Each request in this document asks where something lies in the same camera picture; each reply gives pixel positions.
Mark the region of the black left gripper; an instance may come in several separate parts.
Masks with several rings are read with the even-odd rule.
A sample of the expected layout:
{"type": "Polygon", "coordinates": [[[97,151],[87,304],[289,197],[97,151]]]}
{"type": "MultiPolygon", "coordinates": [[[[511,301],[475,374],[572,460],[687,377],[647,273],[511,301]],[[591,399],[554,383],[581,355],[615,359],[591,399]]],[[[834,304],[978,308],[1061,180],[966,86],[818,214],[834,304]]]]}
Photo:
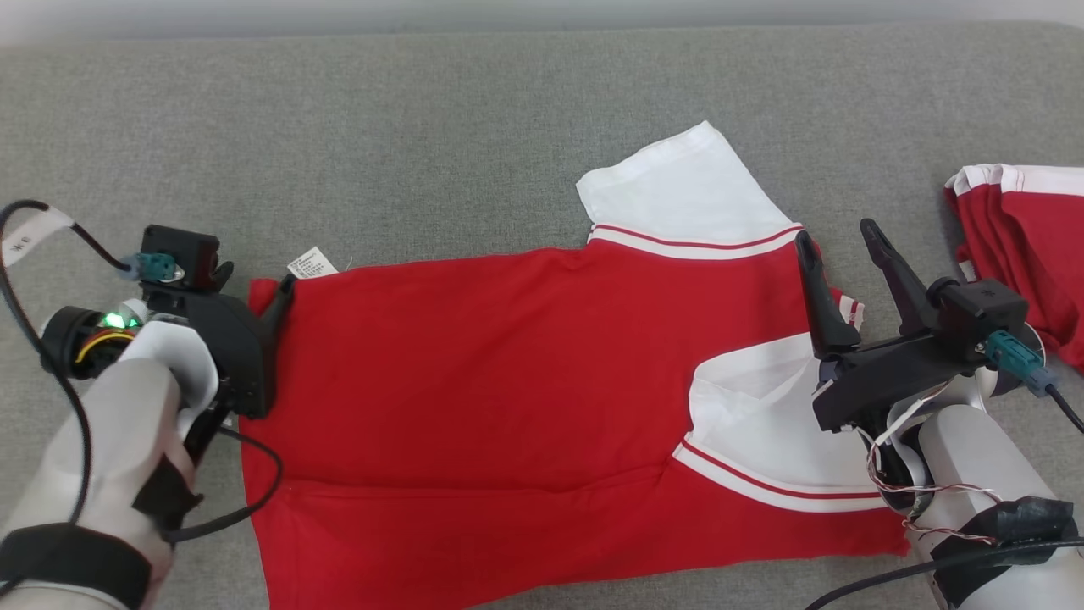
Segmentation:
{"type": "Polygon", "coordinates": [[[284,275],[259,315],[232,295],[167,286],[142,290],[151,312],[185,317],[201,336],[219,377],[228,382],[233,412],[263,419],[274,406],[278,340],[294,302],[296,282],[293,274],[284,275]]]}

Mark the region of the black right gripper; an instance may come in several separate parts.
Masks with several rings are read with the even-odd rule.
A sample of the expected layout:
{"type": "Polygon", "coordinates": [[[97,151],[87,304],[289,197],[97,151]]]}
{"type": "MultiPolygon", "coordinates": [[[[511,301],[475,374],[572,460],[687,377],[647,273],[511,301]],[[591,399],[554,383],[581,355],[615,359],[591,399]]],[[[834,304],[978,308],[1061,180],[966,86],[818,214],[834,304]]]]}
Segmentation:
{"type": "Polygon", "coordinates": [[[935,309],[926,298],[925,283],[874,219],[860,221],[860,234],[889,286],[901,336],[862,347],[860,332],[835,302],[816,241],[806,230],[796,236],[810,343],[821,362],[812,408],[821,431],[833,433],[848,425],[870,426],[902,399],[992,364],[976,343],[962,347],[933,332],[935,309]]]}

